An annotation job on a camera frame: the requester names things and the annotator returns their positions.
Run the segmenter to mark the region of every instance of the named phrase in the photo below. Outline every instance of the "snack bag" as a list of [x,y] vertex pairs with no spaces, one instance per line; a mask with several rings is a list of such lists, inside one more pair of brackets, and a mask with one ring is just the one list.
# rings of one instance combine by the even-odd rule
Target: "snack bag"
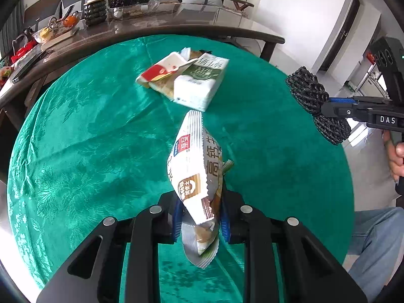
[[7,82],[7,80],[9,79],[9,77],[13,71],[14,71],[14,68],[11,66],[4,66],[4,67],[0,68],[0,89]]
[[136,82],[145,88],[152,88],[160,92],[172,101],[174,99],[174,79],[195,60],[184,59],[178,52],[171,52],[140,74],[136,78]]
[[189,111],[168,157],[167,173],[187,210],[181,227],[185,254],[201,268],[219,248],[222,171],[221,148],[203,127],[202,113]]

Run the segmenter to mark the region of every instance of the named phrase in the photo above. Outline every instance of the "doorway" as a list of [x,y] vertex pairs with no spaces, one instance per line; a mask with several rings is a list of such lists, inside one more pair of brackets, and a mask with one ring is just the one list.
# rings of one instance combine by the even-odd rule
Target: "doorway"
[[335,57],[338,54],[338,51],[341,49],[343,43],[345,42],[345,39],[349,33],[349,30],[352,27],[352,24],[354,23],[355,17],[359,10],[359,6],[360,6],[359,0],[352,1],[351,7],[347,14],[347,18],[345,19],[345,22],[342,25],[342,28],[338,34],[338,37],[335,40],[330,51],[328,52],[328,54],[327,54],[326,58],[324,59],[324,62],[321,65],[319,70],[327,71],[330,68],[331,64],[333,63]]

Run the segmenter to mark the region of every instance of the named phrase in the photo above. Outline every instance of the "finger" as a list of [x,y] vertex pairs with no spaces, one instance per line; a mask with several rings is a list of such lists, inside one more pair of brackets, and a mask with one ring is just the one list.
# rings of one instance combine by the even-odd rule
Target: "finger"
[[394,174],[393,172],[390,171],[390,174],[392,176],[392,178],[397,182],[399,180],[399,176],[397,174]]
[[393,161],[389,161],[390,170],[398,176],[404,176],[404,166],[399,166]]
[[404,157],[404,142],[400,142],[397,144],[397,146],[395,147],[395,153],[399,157]]
[[383,130],[383,142],[386,143],[391,140],[390,131]]
[[397,156],[396,148],[394,147],[391,140],[385,142],[384,145],[386,147],[386,151],[387,151],[387,155],[389,156],[389,160],[393,161],[394,163],[396,163],[399,166],[403,165],[403,157]]

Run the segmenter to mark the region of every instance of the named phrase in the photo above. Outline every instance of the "potted plant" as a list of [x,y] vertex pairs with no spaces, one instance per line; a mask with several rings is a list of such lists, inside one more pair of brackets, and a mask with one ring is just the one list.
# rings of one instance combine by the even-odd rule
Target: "potted plant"
[[88,0],[84,4],[84,18],[88,26],[99,24],[107,19],[105,0]]

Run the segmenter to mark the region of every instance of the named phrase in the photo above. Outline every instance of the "person's leg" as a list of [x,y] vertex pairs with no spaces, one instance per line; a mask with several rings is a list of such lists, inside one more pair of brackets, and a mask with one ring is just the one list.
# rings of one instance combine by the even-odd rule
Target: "person's leg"
[[349,274],[373,302],[391,276],[404,234],[401,207],[355,212],[348,254],[359,255]]

